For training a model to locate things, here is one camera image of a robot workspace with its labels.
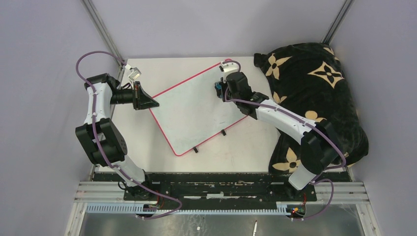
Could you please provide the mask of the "red framed whiteboard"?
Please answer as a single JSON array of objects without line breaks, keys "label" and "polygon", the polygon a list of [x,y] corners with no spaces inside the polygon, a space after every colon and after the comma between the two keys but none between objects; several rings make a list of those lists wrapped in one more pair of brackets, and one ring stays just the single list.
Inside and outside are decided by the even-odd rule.
[{"label": "red framed whiteboard", "polygon": [[231,73],[217,63],[153,96],[150,112],[175,156],[182,156],[245,119],[233,104],[216,95],[214,84]]}]

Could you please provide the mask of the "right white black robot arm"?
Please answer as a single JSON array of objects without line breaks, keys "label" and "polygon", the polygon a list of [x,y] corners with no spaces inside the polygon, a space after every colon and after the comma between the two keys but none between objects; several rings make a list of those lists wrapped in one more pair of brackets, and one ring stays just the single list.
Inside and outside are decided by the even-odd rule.
[{"label": "right white black robot arm", "polygon": [[290,175],[284,194],[297,200],[304,194],[304,187],[340,157],[342,145],[329,121],[303,118],[275,103],[265,94],[254,92],[242,72],[233,72],[214,84],[217,97],[223,102],[233,102],[246,116],[273,125],[290,136],[301,147],[300,165]]}]

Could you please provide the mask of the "blue whiteboard eraser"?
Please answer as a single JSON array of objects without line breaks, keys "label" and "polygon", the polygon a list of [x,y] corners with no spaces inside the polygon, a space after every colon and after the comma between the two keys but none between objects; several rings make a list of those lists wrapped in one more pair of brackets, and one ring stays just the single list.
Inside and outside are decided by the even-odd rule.
[{"label": "blue whiteboard eraser", "polygon": [[214,87],[215,87],[215,90],[216,90],[217,97],[221,98],[222,97],[222,86],[221,86],[221,84],[216,82]]}]

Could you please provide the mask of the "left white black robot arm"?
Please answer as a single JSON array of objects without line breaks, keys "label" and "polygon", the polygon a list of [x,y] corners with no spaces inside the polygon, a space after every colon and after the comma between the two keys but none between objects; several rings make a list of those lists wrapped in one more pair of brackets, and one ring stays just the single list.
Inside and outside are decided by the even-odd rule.
[{"label": "left white black robot arm", "polygon": [[155,188],[147,182],[146,172],[128,156],[125,138],[111,120],[111,107],[132,104],[134,110],[147,110],[160,104],[143,90],[140,82],[134,82],[132,88],[119,88],[119,85],[120,82],[107,73],[86,80],[87,117],[83,125],[75,129],[75,134],[92,164],[111,168],[128,187],[136,187],[141,199],[149,200]]}]

